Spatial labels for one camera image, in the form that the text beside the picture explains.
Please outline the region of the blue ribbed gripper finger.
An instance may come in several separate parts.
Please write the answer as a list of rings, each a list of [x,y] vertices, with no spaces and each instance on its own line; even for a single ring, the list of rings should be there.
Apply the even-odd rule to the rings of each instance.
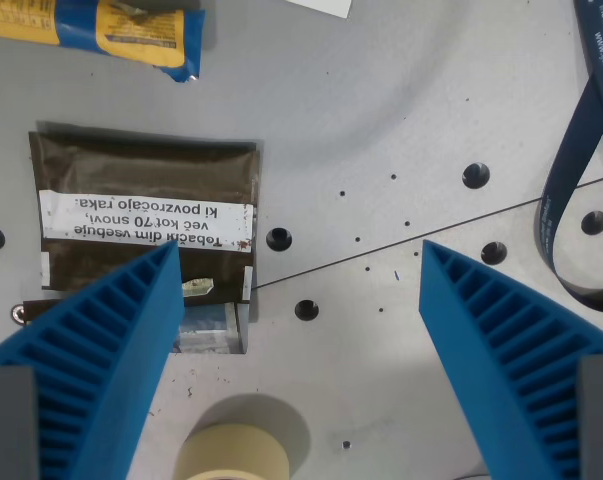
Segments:
[[[0,344],[36,384],[43,479],[123,479],[184,315],[179,249],[157,247]]]
[[[419,312],[490,476],[579,478],[577,365],[603,331],[435,242],[421,260]]]

